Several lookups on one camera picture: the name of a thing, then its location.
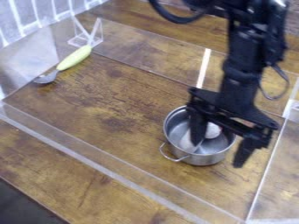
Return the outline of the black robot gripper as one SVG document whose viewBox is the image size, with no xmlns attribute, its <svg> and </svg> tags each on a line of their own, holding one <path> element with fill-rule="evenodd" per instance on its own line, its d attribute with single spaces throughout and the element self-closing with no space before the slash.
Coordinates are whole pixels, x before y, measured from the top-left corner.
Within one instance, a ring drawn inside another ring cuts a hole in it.
<svg viewBox="0 0 299 224">
<path fill-rule="evenodd" d="M 266 148 L 278 123 L 255 106 L 262 75 L 225 73 L 219 92 L 191 87 L 186 104 L 190 114 L 191 143 L 197 146 L 206 137 L 209 123 L 242 136 L 233 166 L 242 168 L 255 149 Z"/>
</svg>

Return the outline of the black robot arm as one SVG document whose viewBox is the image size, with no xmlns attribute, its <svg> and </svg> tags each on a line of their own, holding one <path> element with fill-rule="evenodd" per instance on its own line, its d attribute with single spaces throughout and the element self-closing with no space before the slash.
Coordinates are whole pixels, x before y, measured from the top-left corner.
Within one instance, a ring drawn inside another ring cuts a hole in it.
<svg viewBox="0 0 299 224">
<path fill-rule="evenodd" d="M 243 137 L 233 165 L 241 168 L 254 151 L 266 148 L 279 125 L 255 106 L 263 91 L 262 77 L 273 67 L 287 75 L 278 63 L 286 51 L 287 0 L 219 0 L 229 15 L 229 56 L 218 92 L 190 89 L 187 111 L 191 118 L 191 143 L 199 144 L 210 123 Z"/>
</svg>

